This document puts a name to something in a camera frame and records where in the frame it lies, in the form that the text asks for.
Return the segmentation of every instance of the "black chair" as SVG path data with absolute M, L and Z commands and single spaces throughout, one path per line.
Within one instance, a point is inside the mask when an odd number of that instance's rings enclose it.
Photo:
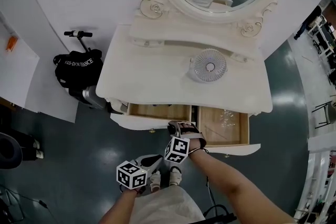
M 327 126 L 329 124 L 332 124 L 336 122 L 336 109 L 332 106 L 331 101 L 321 104 L 315 107 L 315 110 L 313 110 L 311 113 L 318 111 L 320 109 L 324 110 L 325 122 L 320 122 L 319 126 L 315 127 L 315 129 Z
M 0 169 L 13 169 L 22 162 L 19 143 L 7 134 L 0 132 Z

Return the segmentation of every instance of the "orange object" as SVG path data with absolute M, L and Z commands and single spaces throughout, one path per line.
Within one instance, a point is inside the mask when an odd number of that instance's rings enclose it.
M 13 51 L 17 42 L 17 37 L 11 36 L 7 43 L 6 51 Z

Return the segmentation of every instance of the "person's arm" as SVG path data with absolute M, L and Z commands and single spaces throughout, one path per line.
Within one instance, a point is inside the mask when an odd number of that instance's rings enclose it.
M 199 147 L 199 141 L 191 140 L 190 150 L 196 147 Z M 190 158 L 208 176 L 209 181 L 228 197 L 242 224 L 294 223 L 288 214 L 273 204 L 236 169 L 211 157 L 203 150 L 192 153 Z
M 129 224 L 137 194 L 135 190 L 125 190 L 99 224 Z

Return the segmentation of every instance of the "black pants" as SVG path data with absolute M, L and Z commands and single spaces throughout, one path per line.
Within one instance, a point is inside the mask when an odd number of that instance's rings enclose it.
M 34 161 L 37 159 L 36 149 L 33 148 L 35 139 L 32 136 L 15 131 L 13 129 L 4 128 L 1 125 L 0 125 L 0 132 L 11 136 L 19 143 L 22 150 L 23 161 Z
M 306 19 L 306 20 L 302 23 L 301 28 L 300 28 L 300 30 L 296 33 L 295 37 L 296 37 L 296 38 L 299 38 L 299 37 L 302 35 L 302 33 L 304 32 L 304 30 L 308 27 L 308 25 L 309 25 L 310 23 L 311 23 L 311 22 L 310 22 L 309 20 Z

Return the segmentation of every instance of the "fan grille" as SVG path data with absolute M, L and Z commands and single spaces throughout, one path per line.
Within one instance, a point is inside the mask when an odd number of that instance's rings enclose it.
M 220 79 L 226 71 L 226 60 L 224 55 L 218 50 L 203 50 L 194 59 L 194 72 L 202 81 L 216 81 Z

